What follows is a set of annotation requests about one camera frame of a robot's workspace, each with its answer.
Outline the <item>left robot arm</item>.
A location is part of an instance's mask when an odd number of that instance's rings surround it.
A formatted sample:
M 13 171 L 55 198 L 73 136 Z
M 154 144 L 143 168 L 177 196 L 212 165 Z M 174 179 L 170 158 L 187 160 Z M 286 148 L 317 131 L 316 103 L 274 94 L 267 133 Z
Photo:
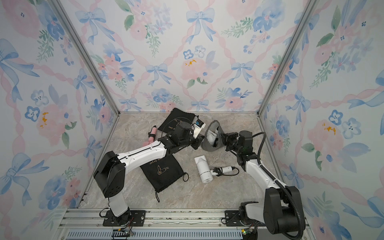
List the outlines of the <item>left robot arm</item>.
M 110 151 L 104 155 L 94 173 L 94 179 L 108 200 L 109 211 L 106 218 L 112 225 L 125 226 L 132 219 L 123 196 L 125 175 L 144 164 L 175 154 L 188 146 L 197 150 L 204 139 L 200 132 L 205 125 L 200 119 L 192 125 L 181 122 L 174 131 L 147 146 L 120 154 Z

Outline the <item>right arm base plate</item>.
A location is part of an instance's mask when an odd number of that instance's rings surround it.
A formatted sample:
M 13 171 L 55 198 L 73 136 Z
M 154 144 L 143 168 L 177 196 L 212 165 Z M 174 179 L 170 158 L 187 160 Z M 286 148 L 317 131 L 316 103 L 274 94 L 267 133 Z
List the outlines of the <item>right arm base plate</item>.
M 258 222 L 256 220 L 241 220 L 240 212 L 235 210 L 225 210 L 225 216 L 221 218 L 221 223 L 227 227 L 265 227 L 264 223 Z

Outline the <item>grey drawstring pouch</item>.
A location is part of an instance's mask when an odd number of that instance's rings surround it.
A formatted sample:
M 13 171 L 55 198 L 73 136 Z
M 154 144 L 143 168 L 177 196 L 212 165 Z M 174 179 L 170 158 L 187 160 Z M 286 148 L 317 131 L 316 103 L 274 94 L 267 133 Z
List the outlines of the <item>grey drawstring pouch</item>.
M 225 146 L 223 136 L 225 132 L 219 121 L 214 120 L 208 126 L 208 129 L 204 135 L 204 139 L 201 143 L 201 148 L 207 152 L 214 152 Z

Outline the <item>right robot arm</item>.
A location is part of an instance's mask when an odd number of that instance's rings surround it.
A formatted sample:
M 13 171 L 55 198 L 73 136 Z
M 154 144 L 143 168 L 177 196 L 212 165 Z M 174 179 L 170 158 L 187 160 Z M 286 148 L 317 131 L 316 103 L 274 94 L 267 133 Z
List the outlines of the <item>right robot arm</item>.
M 300 240 L 306 229 L 300 191 L 280 181 L 262 163 L 261 151 L 267 135 L 249 131 L 221 135 L 226 151 L 234 154 L 238 165 L 264 188 L 264 201 L 244 202 L 239 207 L 241 223 L 261 223 L 268 231 L 290 240 Z

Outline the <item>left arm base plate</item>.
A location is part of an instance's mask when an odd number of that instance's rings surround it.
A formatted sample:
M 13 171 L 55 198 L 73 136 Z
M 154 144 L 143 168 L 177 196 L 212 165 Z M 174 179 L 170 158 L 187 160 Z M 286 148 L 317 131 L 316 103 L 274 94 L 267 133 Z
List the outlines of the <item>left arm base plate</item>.
M 104 216 L 104 227 L 123 227 L 128 224 L 133 225 L 134 227 L 142 227 L 144 225 L 145 210 L 128 210 L 119 217 L 116 217 L 111 210 L 108 210 Z

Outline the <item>white hair dryer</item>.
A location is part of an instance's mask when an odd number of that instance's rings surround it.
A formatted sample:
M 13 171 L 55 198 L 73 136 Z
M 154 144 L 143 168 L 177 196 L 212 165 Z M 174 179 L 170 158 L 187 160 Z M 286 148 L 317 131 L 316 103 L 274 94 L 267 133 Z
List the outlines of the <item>white hair dryer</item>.
M 208 131 L 208 133 L 207 133 L 207 141 L 208 141 L 208 143 L 209 143 L 212 147 L 215 147 L 215 146 L 216 146 L 217 139 L 218 139 L 218 136 L 217 136 L 216 133 L 214 133 L 214 132 L 212 132 L 212 131 Z
M 232 166 L 210 169 L 205 156 L 196 157 L 195 163 L 197 165 L 201 181 L 204 184 L 210 183 L 214 177 L 234 177 L 240 173 L 237 167 Z

